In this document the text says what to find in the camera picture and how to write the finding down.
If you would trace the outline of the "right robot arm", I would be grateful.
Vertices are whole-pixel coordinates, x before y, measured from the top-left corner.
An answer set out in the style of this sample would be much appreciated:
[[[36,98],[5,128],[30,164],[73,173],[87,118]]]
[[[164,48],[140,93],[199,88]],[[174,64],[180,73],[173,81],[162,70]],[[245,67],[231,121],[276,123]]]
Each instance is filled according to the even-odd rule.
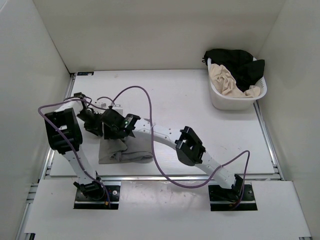
[[[150,120],[138,115],[122,116],[116,110],[108,108],[100,117],[104,127],[105,139],[123,139],[125,137],[143,138],[166,145],[176,151],[178,160],[189,167],[196,167],[217,182],[215,194],[223,201],[235,202],[243,193],[243,178],[229,172],[206,151],[202,141],[194,130],[172,129],[152,125]]]

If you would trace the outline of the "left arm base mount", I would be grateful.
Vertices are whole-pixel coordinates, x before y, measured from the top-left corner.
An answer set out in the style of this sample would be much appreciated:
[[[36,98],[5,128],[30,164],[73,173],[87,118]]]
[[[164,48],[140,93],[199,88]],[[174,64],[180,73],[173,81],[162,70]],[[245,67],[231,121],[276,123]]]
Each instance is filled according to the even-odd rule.
[[[74,199],[74,209],[79,210],[117,210],[119,208],[121,185],[104,185],[98,176],[96,181],[88,184],[74,182],[76,194]]]

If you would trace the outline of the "grey trousers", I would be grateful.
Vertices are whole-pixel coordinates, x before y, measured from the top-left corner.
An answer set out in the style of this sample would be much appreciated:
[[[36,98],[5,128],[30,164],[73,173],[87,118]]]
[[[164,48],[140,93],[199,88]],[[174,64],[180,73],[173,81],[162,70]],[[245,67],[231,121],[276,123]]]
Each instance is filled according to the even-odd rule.
[[[98,163],[100,165],[139,163],[153,160],[151,141],[143,138],[101,139]]]

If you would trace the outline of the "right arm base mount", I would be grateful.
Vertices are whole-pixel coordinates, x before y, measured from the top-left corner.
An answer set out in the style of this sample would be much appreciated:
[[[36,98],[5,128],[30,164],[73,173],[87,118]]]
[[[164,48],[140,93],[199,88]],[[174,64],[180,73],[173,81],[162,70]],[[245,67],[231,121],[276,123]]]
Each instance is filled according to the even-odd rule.
[[[241,193],[234,195],[228,189],[221,188],[219,185],[208,186],[210,210],[212,212],[225,211],[257,211],[254,190],[251,184],[244,185],[244,193],[239,205],[234,209]]]

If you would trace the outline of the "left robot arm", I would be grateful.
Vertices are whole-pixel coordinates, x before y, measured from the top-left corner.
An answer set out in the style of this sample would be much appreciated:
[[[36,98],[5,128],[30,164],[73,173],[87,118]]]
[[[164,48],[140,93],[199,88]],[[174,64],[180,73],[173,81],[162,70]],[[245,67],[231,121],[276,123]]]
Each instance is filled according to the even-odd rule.
[[[49,146],[61,154],[70,164],[77,176],[73,185],[85,196],[94,201],[107,201],[108,194],[98,173],[91,167],[82,150],[83,136],[78,119],[83,121],[84,129],[97,136],[103,136],[100,113],[92,107],[88,96],[82,92],[59,104],[55,111],[43,114],[39,107],[38,113],[44,118]]]

